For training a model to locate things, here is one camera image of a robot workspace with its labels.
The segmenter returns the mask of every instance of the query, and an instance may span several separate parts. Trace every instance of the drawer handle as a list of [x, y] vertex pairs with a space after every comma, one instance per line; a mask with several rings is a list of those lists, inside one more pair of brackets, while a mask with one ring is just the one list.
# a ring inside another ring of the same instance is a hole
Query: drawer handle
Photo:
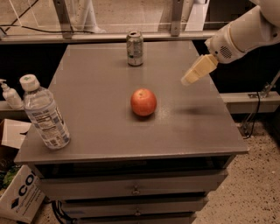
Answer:
[[138, 190], [138, 187], [135, 185], [134, 190], [132, 191], [132, 195], [139, 195], [140, 191]]

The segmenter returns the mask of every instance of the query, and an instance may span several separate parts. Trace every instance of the cardboard box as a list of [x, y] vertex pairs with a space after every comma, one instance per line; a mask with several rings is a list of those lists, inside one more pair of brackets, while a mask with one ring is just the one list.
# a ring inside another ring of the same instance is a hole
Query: cardboard box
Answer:
[[[30, 126], [29, 122], [2, 120], [0, 123], [0, 169], [4, 169], [7, 163], [13, 161]], [[31, 223], [45, 198], [45, 195], [37, 188], [38, 182], [39, 178], [27, 165], [23, 165], [0, 198], [0, 217]]]

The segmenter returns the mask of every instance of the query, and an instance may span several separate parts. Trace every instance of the water bottle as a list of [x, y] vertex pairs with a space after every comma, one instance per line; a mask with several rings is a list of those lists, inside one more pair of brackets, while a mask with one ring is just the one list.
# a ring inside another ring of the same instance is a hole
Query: water bottle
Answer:
[[25, 91], [24, 110], [45, 145], [52, 150], [66, 146], [70, 134], [51, 91], [41, 87], [34, 74], [27, 74], [19, 81]]

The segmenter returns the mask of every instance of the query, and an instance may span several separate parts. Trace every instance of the bottle cap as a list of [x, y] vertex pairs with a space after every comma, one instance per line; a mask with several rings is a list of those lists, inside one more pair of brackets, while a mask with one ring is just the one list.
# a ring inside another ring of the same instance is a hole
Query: bottle cap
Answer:
[[40, 83], [34, 74], [26, 74], [19, 80], [24, 91], [34, 91], [40, 87]]

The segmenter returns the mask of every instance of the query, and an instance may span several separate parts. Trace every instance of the drawer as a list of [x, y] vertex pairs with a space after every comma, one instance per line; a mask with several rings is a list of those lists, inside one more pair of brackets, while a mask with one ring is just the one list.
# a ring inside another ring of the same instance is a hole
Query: drawer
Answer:
[[64, 203], [63, 211], [71, 218], [142, 216], [200, 211], [207, 203], [206, 197], [176, 194], [158, 197], [128, 197], [117, 200], [96, 199], [91, 202]]
[[96, 178], [41, 179], [39, 189], [50, 200], [114, 198], [216, 190], [226, 170], [183, 171]]
[[146, 215], [140, 217], [95, 218], [78, 220], [78, 224], [191, 224], [196, 216], [193, 213]]

